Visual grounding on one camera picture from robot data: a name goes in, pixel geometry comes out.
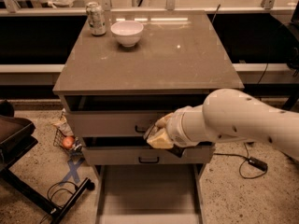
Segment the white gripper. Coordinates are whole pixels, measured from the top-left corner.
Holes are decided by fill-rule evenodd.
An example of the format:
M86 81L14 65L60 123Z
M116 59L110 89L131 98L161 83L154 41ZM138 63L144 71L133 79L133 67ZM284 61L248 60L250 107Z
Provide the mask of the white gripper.
M147 143L153 148L170 149L174 143L178 147L195 147L206 140L206 125L200 105L186 106L169 113L158 119L155 126L161 130L147 138Z

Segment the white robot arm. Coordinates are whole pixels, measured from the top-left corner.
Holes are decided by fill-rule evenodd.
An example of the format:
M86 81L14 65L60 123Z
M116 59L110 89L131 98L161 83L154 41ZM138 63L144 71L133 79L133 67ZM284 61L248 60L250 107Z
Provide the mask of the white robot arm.
M298 161L299 114L274 108L242 91L220 89L201 105L185 106L158 119L144 139L158 149L258 141Z

